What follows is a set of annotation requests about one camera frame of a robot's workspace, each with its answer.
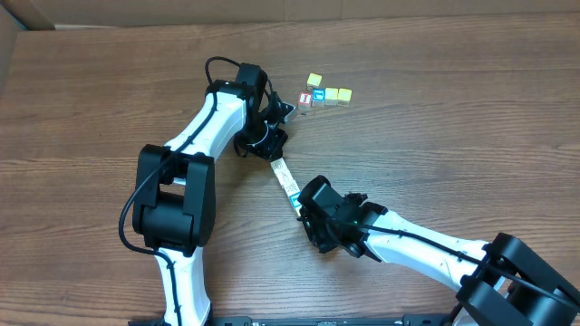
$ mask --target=small cube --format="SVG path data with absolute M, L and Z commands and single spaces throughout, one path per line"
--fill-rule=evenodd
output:
M 326 88 L 324 91 L 324 104 L 336 105 L 338 102 L 338 89 Z
M 340 106 L 347 107 L 351 105 L 351 97 L 353 96 L 353 91 L 349 89 L 340 89 L 338 91 L 338 102 Z
M 312 90 L 312 106 L 324 106 L 324 90 Z
M 310 110 L 312 104 L 312 94 L 301 92 L 298 97 L 298 109 L 299 110 Z
M 306 89 L 309 91 L 313 90 L 315 87 L 320 86 L 320 82 L 322 80 L 323 76 L 311 73 L 310 76 L 308 76 L 308 81 L 306 82 Z

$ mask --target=stack of blocks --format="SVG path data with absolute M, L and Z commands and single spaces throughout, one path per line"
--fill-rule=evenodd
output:
M 351 97 L 353 96 L 353 91 L 349 89 L 335 89 L 326 88 L 321 89 L 320 84 L 322 83 L 323 76 L 311 73 L 308 76 L 308 81 L 306 82 L 306 89 L 312 91 L 312 94 L 308 92 L 301 92 L 298 98 L 298 109 L 300 110 L 310 110 L 311 107 L 318 106 L 323 107 L 324 105 L 338 105 L 343 107 L 348 107 L 351 104 Z

